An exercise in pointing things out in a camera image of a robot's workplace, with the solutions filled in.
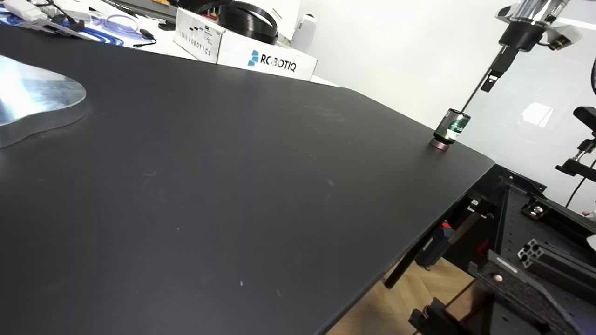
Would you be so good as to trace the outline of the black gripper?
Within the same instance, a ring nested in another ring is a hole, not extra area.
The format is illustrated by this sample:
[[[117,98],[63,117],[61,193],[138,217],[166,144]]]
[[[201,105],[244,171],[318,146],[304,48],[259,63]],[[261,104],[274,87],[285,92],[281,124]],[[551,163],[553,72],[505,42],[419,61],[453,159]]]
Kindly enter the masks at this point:
[[[529,22],[510,22],[499,38],[503,48],[488,66],[481,89],[490,91],[495,81],[508,70],[518,55],[518,50],[529,51],[542,38],[544,31],[544,25],[533,25]]]

